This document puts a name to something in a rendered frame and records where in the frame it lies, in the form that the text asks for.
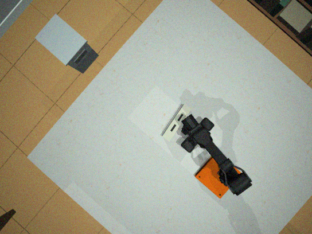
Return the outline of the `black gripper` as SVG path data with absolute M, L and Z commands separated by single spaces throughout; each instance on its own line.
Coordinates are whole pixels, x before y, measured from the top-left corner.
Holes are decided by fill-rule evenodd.
M 204 118 L 201 123 L 210 131 L 212 128 L 214 128 L 214 123 L 212 123 L 208 118 Z M 188 152 L 191 153 L 195 147 L 196 144 L 192 142 L 192 140 L 187 137 L 182 143 L 181 146 Z

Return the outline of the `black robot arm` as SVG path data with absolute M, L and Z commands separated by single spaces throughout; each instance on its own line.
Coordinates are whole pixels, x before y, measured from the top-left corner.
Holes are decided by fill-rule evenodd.
M 181 122 L 184 124 L 182 132 L 185 135 L 188 134 L 193 143 L 206 149 L 215 162 L 217 162 L 220 168 L 217 172 L 220 182 L 228 187 L 233 194 L 238 196 L 252 186 L 250 177 L 243 169 L 235 166 L 229 158 L 224 156 L 213 143 L 210 131 L 202 123 L 198 123 L 192 114 Z M 241 170 L 242 173 L 238 174 L 234 167 Z

